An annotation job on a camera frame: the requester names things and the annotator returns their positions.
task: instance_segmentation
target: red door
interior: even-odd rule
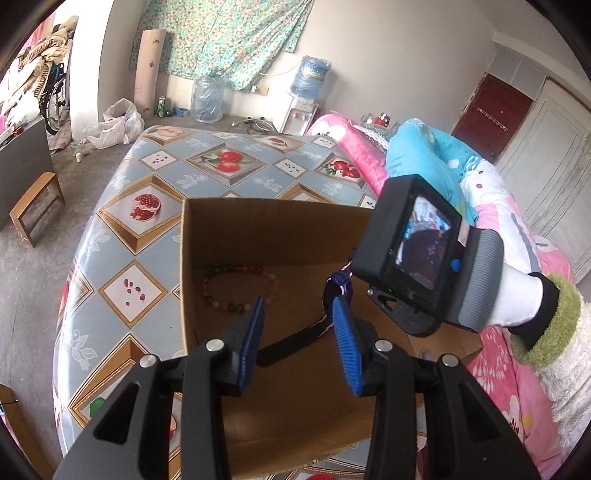
[[[532,102],[511,85],[487,75],[452,135],[494,163],[521,125]]]

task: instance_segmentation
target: green sleeve cuff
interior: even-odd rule
[[[569,345],[581,315],[579,291],[571,282],[556,273],[548,275],[560,292],[558,308],[548,328],[531,350],[523,341],[511,336],[511,348],[515,359],[523,365],[534,368],[546,367],[553,363]]]

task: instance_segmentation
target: bead bracelet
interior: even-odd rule
[[[277,298],[277,293],[279,292],[279,279],[277,276],[272,273],[268,272],[267,270],[263,270],[262,267],[216,267],[210,268],[206,271],[205,276],[201,279],[201,296],[204,298],[205,302],[214,310],[220,310],[221,312],[228,312],[228,313],[248,313],[251,310],[251,304],[242,303],[234,304],[228,303],[227,305],[222,305],[219,301],[214,299],[209,293],[209,281],[220,274],[223,273],[254,273],[257,275],[262,275],[267,280],[269,280],[269,295],[264,298],[264,302],[266,306],[269,306],[273,301]]]

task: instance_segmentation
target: blue pillow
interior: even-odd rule
[[[470,204],[466,203],[455,174],[436,154],[437,144],[435,141],[430,141],[427,130],[421,127],[416,119],[400,126],[388,146],[386,156],[388,176],[419,174],[473,226],[478,214]]]
[[[437,142],[439,158],[447,164],[450,171],[456,176],[457,182],[460,183],[464,174],[474,170],[483,158],[456,137],[437,128],[430,130]]]

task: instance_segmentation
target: metal screw head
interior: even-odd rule
[[[155,355],[149,353],[148,355],[144,355],[142,358],[139,359],[139,365],[141,368],[148,368],[151,367],[156,363]]]
[[[374,347],[378,352],[389,352],[393,348],[393,345],[388,340],[378,340],[375,342]]]
[[[450,353],[443,355],[441,361],[446,367],[457,367],[458,363],[460,362],[455,355]]]
[[[205,344],[205,348],[210,352],[219,352],[223,348],[223,340],[214,338]]]

